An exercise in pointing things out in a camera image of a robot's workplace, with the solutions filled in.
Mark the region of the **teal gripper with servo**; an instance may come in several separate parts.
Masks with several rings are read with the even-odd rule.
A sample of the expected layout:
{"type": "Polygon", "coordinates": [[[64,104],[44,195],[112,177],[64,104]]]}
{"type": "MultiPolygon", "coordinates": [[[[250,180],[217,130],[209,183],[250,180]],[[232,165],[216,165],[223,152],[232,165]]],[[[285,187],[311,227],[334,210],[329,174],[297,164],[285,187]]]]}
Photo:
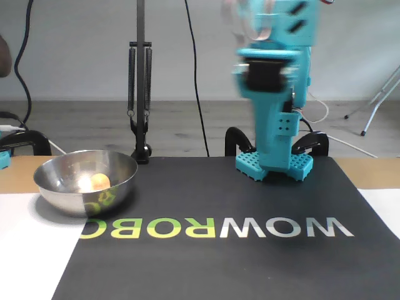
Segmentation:
{"type": "MultiPolygon", "coordinates": [[[[241,98],[251,93],[279,94],[293,89],[297,99],[305,98],[305,51],[241,48],[233,67],[241,98]]],[[[280,96],[255,96],[256,149],[265,157],[279,157],[276,123],[283,106],[280,96]]]]}

